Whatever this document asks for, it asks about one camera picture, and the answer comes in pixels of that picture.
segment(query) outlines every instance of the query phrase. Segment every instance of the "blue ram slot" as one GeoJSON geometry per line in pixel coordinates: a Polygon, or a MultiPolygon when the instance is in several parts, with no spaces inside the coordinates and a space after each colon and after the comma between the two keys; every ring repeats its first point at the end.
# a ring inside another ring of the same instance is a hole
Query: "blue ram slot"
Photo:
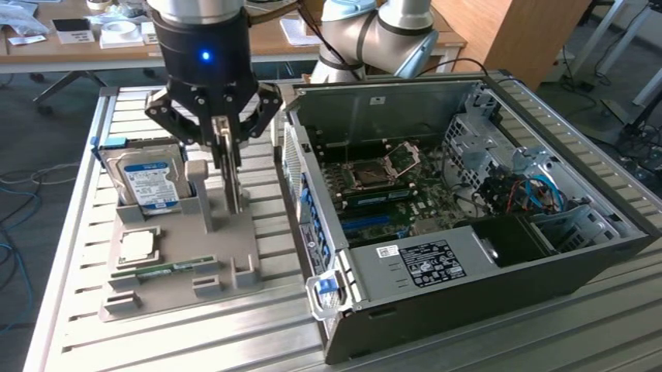
{"type": "Polygon", "coordinates": [[[357,221],[343,222],[343,230],[357,230],[363,229],[366,227],[386,225],[391,221],[391,218],[387,215],[378,215],[375,217],[370,217],[367,219],[358,219],[357,221]]]}

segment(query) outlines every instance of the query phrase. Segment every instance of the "barcode sticker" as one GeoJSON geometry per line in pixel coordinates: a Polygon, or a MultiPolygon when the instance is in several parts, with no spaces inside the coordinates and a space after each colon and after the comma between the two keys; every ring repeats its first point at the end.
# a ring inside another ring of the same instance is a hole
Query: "barcode sticker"
{"type": "Polygon", "coordinates": [[[381,246],[377,249],[377,254],[379,258],[397,256],[399,254],[398,246],[381,246]]]}

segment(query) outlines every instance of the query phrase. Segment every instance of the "wooden cabinet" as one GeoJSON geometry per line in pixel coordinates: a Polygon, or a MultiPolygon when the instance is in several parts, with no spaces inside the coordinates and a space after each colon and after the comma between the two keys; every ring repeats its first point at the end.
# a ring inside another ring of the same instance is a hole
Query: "wooden cabinet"
{"type": "MultiPolygon", "coordinates": [[[[592,0],[433,0],[467,47],[459,57],[506,69],[538,88],[592,0]]],[[[455,71],[478,71],[459,62],[455,71]]]]}

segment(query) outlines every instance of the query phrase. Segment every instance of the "hard drive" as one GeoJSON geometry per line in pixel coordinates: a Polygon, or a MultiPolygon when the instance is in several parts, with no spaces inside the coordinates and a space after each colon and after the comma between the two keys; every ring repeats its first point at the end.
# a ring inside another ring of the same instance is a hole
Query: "hard drive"
{"type": "Polygon", "coordinates": [[[182,146],[174,138],[108,138],[99,147],[123,205],[139,205],[144,215],[159,215],[179,208],[191,197],[184,174],[182,146]]]}

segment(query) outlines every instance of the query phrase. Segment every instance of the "aluminum extrusion table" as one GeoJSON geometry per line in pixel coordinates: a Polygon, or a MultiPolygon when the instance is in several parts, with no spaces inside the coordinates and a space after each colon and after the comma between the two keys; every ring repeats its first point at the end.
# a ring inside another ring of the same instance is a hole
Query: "aluminum extrusion table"
{"type": "MultiPolygon", "coordinates": [[[[616,162],[518,83],[505,85],[592,169],[601,170],[605,180],[610,177],[618,193],[638,208],[650,209],[652,194],[625,177],[616,162]]],[[[166,134],[143,114],[150,89],[103,90],[90,137],[108,133],[130,138],[166,134]]],[[[509,118],[503,126],[509,128],[509,118]]],[[[626,371],[662,364],[658,242],[569,296],[359,360],[325,365],[273,162],[270,135],[275,137],[278,133],[277,122],[271,132],[253,140],[242,152],[246,166],[241,179],[251,192],[265,290],[229,301],[110,323],[99,321],[96,311],[118,195],[108,175],[86,151],[26,371],[626,371]]],[[[534,145],[537,138],[518,140],[534,145]]],[[[191,157],[207,158],[200,151],[192,151],[191,157]]],[[[656,212],[650,220],[661,227],[660,211],[656,212]]],[[[443,306],[439,317],[430,321],[443,321],[443,306]]]]}

